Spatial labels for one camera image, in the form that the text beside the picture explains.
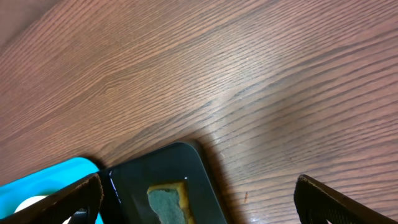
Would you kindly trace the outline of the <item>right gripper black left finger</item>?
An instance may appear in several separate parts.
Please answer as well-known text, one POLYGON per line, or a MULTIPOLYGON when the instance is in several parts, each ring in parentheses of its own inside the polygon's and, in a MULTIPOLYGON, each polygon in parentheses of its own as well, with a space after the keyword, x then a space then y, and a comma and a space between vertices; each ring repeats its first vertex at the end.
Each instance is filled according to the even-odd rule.
POLYGON ((53 224, 70 220, 72 223, 94 224, 104 197, 97 173, 62 188, 27 208, 1 219, 1 224, 53 224))

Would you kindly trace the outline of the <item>green and yellow sponge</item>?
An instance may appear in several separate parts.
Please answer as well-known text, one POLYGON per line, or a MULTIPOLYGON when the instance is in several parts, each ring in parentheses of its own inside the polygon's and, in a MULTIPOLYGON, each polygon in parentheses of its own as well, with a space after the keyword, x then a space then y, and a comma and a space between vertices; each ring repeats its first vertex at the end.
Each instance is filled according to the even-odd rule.
POLYGON ((195 224, 185 182, 150 186, 147 197, 161 224, 195 224))

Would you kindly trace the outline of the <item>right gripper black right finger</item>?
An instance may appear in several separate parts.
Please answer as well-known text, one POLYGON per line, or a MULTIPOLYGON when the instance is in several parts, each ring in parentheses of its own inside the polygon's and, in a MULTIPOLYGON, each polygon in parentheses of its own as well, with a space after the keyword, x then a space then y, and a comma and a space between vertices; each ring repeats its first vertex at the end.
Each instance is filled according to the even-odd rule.
POLYGON ((397 224, 308 175, 300 175, 294 192, 302 224, 397 224))

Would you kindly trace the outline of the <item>pinkish white round plate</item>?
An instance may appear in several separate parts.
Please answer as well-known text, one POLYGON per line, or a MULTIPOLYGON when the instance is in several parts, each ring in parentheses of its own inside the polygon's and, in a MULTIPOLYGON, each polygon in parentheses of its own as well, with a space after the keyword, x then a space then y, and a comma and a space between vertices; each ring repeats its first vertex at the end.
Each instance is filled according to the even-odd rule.
POLYGON ((24 200, 16 209, 13 218, 16 223, 64 224, 71 220, 73 212, 62 200, 53 196, 34 196, 24 200))

